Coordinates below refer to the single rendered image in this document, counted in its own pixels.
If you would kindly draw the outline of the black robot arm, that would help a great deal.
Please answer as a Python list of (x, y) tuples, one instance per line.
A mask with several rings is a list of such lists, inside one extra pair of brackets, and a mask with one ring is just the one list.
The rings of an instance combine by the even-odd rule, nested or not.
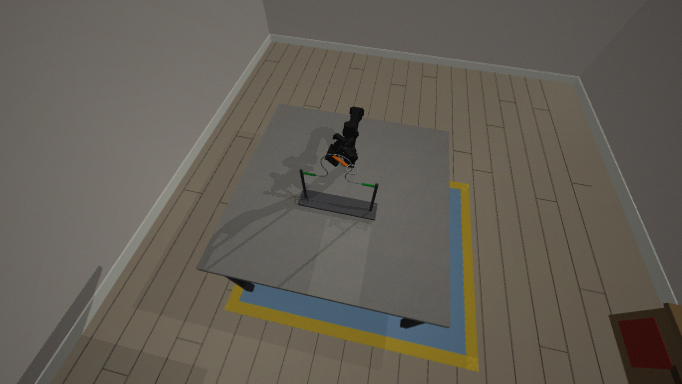
[[(350, 107), (350, 120), (344, 123), (344, 129), (343, 129), (343, 136), (346, 138), (346, 140), (349, 142), (350, 146), (345, 146), (343, 147), (344, 153), (342, 154), (343, 157), (347, 158), (353, 165), (355, 165), (355, 161), (358, 159), (358, 153), (356, 153), (356, 148), (355, 148), (355, 143), (356, 143), (356, 138), (359, 136), (358, 130), (358, 124), (362, 119), (362, 116), (364, 116), (364, 109), (360, 107)], [(348, 165), (351, 163), (347, 160), (344, 159), (344, 162)]]

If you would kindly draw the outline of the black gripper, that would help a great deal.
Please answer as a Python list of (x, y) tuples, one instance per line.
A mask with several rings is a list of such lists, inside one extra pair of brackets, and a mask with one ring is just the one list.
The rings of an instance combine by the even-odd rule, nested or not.
[[(335, 140), (335, 139), (337, 141), (334, 143), (334, 145), (333, 144), (330, 145), (327, 154), (338, 154), (338, 155), (342, 156), (342, 154), (344, 152), (342, 148), (345, 146), (350, 146), (349, 142), (346, 140), (346, 138), (341, 136), (339, 133), (336, 133), (333, 135), (333, 140)], [(339, 157), (338, 155), (335, 155), (335, 156)], [(334, 158), (332, 158), (332, 156), (333, 155), (325, 156), (325, 160), (328, 160), (328, 162), (330, 162), (332, 165), (334, 165), (336, 167), (336, 166), (338, 166), (339, 162), (337, 160), (335, 160)]]

